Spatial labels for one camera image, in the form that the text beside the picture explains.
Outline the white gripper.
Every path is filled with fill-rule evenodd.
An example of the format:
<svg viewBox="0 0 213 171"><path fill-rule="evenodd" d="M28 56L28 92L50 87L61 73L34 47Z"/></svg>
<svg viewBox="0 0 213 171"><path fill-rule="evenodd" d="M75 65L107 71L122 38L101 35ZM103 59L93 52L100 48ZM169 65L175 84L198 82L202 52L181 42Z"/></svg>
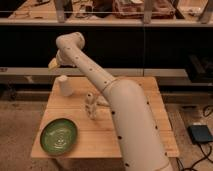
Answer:
<svg viewBox="0 0 213 171"><path fill-rule="evenodd" d="M65 54L63 54L60 50L58 50L56 53L56 58L53 58L49 62L48 68L52 70L58 68L59 66L69 66L69 65L70 61L68 57Z"/></svg>

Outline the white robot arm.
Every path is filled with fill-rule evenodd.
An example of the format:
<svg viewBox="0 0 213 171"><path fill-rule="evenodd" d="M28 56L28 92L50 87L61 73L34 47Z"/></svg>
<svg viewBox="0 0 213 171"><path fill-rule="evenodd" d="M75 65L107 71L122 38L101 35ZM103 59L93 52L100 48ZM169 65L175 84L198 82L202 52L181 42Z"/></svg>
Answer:
<svg viewBox="0 0 213 171"><path fill-rule="evenodd" d="M142 87L111 75L82 51L84 45L80 32L57 37L58 51L48 67L74 65L102 93L111 109L126 171L173 171Z"/></svg>

